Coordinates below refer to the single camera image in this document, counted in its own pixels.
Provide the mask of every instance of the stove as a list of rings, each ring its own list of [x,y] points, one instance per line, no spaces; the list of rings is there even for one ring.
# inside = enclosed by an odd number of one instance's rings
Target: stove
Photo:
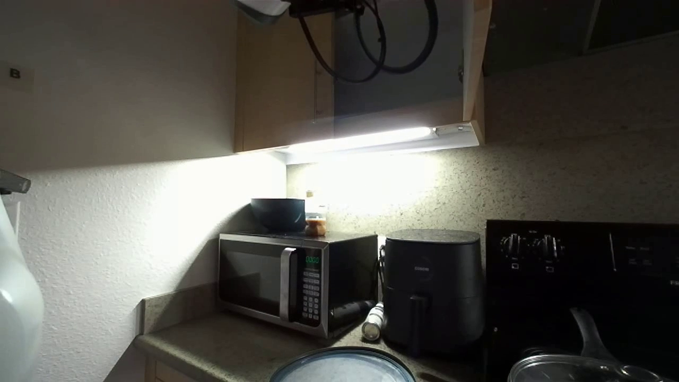
[[[679,224],[488,220],[483,380],[576,353],[572,305],[621,362],[679,380]]]

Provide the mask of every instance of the countertop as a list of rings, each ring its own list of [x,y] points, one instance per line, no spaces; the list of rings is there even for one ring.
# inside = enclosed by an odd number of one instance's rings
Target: countertop
[[[135,340],[149,356],[196,380],[267,382],[270,375],[307,352],[328,345],[364,345],[399,359],[417,382],[477,382],[479,366],[468,361],[414,359],[383,342],[360,342],[354,326],[338,342],[323,342],[276,324],[217,312]]]

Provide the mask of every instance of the metal pot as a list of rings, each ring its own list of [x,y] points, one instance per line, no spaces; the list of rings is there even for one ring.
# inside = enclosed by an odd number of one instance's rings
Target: metal pot
[[[650,369],[619,362],[603,344],[588,309],[571,307],[581,333],[581,353],[533,353],[518,361],[506,382],[671,382]]]
[[[295,196],[250,200],[254,220],[270,232],[302,232],[305,224],[305,201]]]

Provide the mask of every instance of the black cable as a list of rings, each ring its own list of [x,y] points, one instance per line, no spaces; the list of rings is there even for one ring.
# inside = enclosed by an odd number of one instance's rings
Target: black cable
[[[367,48],[364,44],[364,38],[362,38],[362,30],[360,30],[360,21],[357,18],[357,34],[358,34],[358,43],[360,43],[360,48],[362,52],[373,61],[382,61],[382,69],[383,71],[390,71],[390,73],[406,73],[406,71],[411,71],[416,68],[421,68],[427,56],[431,54],[435,43],[436,43],[436,36],[440,36],[440,14],[436,14],[436,3],[435,0],[424,0],[424,6],[427,6],[427,17],[429,17],[429,34],[427,34],[427,43],[424,43],[424,48],[417,52],[417,56],[414,56],[410,63],[406,65],[389,65],[383,63],[382,60],[376,60],[371,54],[371,50]]]
[[[302,32],[303,32],[309,48],[313,50],[318,63],[325,68],[325,71],[328,71],[328,73],[330,73],[332,78],[338,78],[338,80],[343,80],[343,83],[367,83],[367,80],[376,78],[376,77],[379,73],[382,65],[383,65],[383,60],[387,60],[383,26],[382,26],[378,6],[371,6],[369,1],[364,1],[364,9],[369,9],[369,10],[373,13],[376,22],[378,22],[378,32],[379,32],[379,38],[378,38],[378,43],[379,43],[379,56],[376,60],[373,54],[369,54],[371,61],[373,61],[373,68],[371,68],[369,73],[358,77],[358,78],[341,77],[339,71],[336,71],[336,69],[325,61],[325,56],[320,54],[320,50],[318,50],[318,47],[317,47],[317,43],[313,43],[313,36],[312,36],[312,32],[309,32],[309,28],[305,26],[305,17],[303,17],[303,14],[297,17],[299,22],[302,22]]]

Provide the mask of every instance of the textured wall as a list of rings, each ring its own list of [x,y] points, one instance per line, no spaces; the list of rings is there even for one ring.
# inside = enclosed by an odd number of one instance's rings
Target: textured wall
[[[0,65],[29,77],[0,80],[0,167],[34,179],[13,194],[47,301],[34,382],[141,380],[139,299],[214,280],[214,232],[284,188],[279,160],[225,156],[234,17],[226,0],[0,1]]]
[[[289,170],[339,231],[679,220],[679,36],[489,78],[488,144]]]

